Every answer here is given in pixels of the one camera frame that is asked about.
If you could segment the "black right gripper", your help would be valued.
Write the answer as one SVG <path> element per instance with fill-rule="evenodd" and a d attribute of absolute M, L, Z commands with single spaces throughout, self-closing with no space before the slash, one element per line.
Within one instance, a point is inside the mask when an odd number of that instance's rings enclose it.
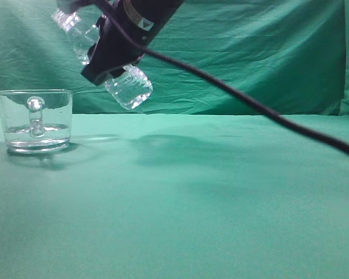
<path fill-rule="evenodd" d="M 116 23 L 136 44 L 147 47 L 177 12 L 183 1 L 95 1 L 106 16 L 100 21 L 99 40 L 87 52 L 89 62 L 81 75 L 91 84 L 101 85 L 120 77 L 123 66 L 135 62 L 143 51 L 131 44 Z"/>

